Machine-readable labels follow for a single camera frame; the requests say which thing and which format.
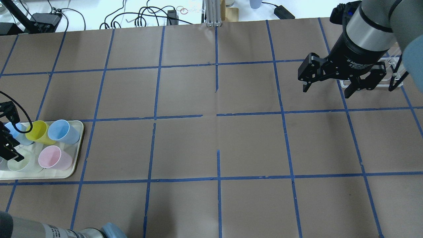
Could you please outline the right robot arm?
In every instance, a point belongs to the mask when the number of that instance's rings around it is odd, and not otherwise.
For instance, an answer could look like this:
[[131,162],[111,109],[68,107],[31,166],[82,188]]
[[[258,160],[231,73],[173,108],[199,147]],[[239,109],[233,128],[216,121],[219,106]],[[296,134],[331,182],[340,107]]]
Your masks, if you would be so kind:
[[339,4],[331,23],[342,26],[329,55],[310,53],[298,69],[298,80],[307,92],[313,83],[327,79],[349,80],[344,90],[349,98],[359,90],[374,90],[386,75],[381,57],[395,44],[402,56],[394,73],[403,65],[422,91],[422,1],[359,0]]

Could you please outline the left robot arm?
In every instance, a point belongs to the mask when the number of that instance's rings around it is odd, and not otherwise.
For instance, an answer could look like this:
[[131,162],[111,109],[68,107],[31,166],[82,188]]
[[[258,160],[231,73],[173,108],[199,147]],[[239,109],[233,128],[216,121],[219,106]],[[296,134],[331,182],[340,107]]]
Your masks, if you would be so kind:
[[[1,159],[22,165],[25,159],[15,147],[20,145],[8,128],[1,123]],[[86,228],[80,231],[64,229],[33,220],[14,217],[1,212],[2,238],[125,238],[124,232],[113,223],[107,223],[101,229]]]

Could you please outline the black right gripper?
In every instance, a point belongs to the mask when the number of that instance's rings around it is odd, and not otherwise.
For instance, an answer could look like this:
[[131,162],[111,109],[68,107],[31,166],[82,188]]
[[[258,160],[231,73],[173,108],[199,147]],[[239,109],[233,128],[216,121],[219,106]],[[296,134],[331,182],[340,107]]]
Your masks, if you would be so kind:
[[[373,90],[386,76],[386,66],[378,63],[387,50],[368,50],[359,47],[348,36],[340,36],[329,55],[320,58],[309,53],[298,68],[298,80],[306,93],[313,83],[327,79],[349,80],[344,97],[349,99],[356,91]],[[360,76],[369,72],[362,79]]]

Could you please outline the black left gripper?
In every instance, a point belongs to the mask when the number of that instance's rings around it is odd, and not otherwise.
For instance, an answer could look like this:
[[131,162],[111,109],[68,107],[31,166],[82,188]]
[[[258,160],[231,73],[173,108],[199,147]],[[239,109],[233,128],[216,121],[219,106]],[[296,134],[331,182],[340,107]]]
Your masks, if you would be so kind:
[[[6,117],[12,124],[20,123],[17,108],[12,101],[5,101],[0,103],[0,117]],[[15,160],[17,162],[23,161],[24,156],[15,149],[20,143],[12,137],[10,131],[0,123],[0,156],[6,161]]]

